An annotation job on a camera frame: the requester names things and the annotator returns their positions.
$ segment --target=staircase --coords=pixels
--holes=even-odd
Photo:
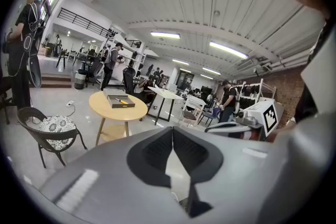
[[[71,88],[71,76],[64,74],[42,74],[41,88]]]

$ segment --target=railing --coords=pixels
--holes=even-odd
[[[137,47],[139,49],[141,46],[141,41],[139,40],[131,40],[131,39],[125,39],[125,40],[128,43],[128,45],[130,45],[130,47]]]
[[[114,37],[116,34],[118,34],[116,31],[113,31],[111,29],[106,29],[100,25],[97,25],[96,23],[87,20],[86,18],[73,13],[65,8],[61,8],[57,18],[61,18],[64,20],[67,20],[68,22],[71,22],[72,24],[84,27],[85,29],[88,29],[100,36],[104,37]]]

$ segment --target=man in gray shirt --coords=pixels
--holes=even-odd
[[[105,66],[104,66],[104,80],[101,84],[100,90],[103,90],[108,84],[111,79],[113,68],[116,65],[116,62],[122,62],[122,60],[118,59],[118,51],[122,49],[122,43],[117,43],[116,46],[108,53]]]

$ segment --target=floral cushion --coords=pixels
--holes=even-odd
[[[50,133],[60,133],[76,129],[74,122],[65,117],[65,116],[52,116],[44,119],[40,126],[39,130],[43,132]],[[72,141],[72,138],[65,140],[50,140],[47,139],[48,143],[57,151],[62,150]]]

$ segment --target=yellow tool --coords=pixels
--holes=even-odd
[[[125,101],[122,101],[122,100],[120,100],[120,99],[118,99],[118,98],[116,98],[116,100],[118,100],[120,103],[122,103],[122,104],[128,104],[127,102],[125,102]]]

